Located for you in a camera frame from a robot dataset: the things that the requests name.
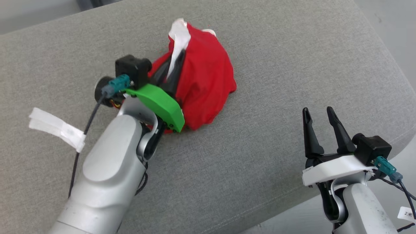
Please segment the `white tape label strip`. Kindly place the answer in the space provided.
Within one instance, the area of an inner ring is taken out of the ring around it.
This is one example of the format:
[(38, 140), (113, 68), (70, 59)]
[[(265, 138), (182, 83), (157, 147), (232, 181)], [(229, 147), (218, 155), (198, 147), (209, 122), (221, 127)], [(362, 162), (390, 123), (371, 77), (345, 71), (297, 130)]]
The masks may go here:
[(78, 153), (83, 150), (86, 135), (80, 129), (39, 108), (33, 108), (29, 118), (29, 128), (61, 138)]

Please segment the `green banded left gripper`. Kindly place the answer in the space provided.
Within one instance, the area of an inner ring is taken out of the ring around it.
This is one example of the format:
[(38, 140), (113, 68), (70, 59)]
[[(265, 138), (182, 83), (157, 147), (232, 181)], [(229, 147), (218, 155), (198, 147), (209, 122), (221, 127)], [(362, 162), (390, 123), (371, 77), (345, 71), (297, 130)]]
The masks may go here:
[[(185, 49), (181, 50), (175, 61), (169, 55), (151, 76), (151, 84), (147, 83), (137, 90), (130, 88), (133, 82), (128, 76), (115, 78), (104, 76), (95, 86), (95, 100), (101, 105), (120, 110), (122, 105), (127, 103), (127, 98), (138, 99), (144, 107), (162, 119), (166, 128), (174, 132), (181, 132), (185, 125), (185, 119), (180, 105), (174, 98), (185, 57)], [(170, 65), (174, 65), (174, 67), (167, 75)], [(162, 83), (164, 83), (164, 90), (159, 87)]]

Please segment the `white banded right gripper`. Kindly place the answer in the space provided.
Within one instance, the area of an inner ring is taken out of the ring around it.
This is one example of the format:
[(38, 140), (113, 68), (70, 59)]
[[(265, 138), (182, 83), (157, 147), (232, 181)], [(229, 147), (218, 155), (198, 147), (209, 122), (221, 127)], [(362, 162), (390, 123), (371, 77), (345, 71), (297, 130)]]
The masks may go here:
[[(329, 123), (334, 129), (337, 141), (337, 153), (354, 153), (356, 147), (353, 144), (343, 124), (337, 117), (334, 109), (327, 107)], [(308, 108), (303, 108), (303, 132), (306, 157), (317, 157), (324, 154), (324, 148), (318, 143), (313, 129), (313, 120)], [(310, 186), (316, 183), (334, 180), (340, 177), (349, 176), (361, 171), (371, 171), (374, 166), (366, 166), (354, 155), (345, 155), (328, 162), (320, 163), (303, 170), (303, 185)]]

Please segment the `small white paper tag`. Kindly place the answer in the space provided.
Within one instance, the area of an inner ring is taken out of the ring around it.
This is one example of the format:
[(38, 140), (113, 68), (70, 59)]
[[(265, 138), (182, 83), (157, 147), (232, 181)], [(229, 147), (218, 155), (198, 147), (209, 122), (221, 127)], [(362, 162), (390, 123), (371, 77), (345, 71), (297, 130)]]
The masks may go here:
[(405, 207), (405, 206), (400, 207), (397, 218), (407, 220), (407, 221), (410, 221), (410, 222), (413, 222), (413, 223), (416, 224), (416, 218), (415, 218), (414, 213), (412, 212), (411, 208), (408, 208), (408, 207)]

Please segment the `red shorts with white trim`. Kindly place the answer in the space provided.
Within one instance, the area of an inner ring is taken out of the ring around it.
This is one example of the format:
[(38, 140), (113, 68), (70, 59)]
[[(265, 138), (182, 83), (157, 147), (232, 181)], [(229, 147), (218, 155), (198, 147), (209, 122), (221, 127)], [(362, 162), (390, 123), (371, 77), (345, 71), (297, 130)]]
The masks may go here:
[(193, 131), (211, 124), (237, 85), (229, 55), (211, 29), (198, 29), (183, 18), (176, 19), (168, 33), (168, 52), (152, 63), (153, 76), (171, 55), (185, 50), (175, 98), (181, 106), (185, 125)]

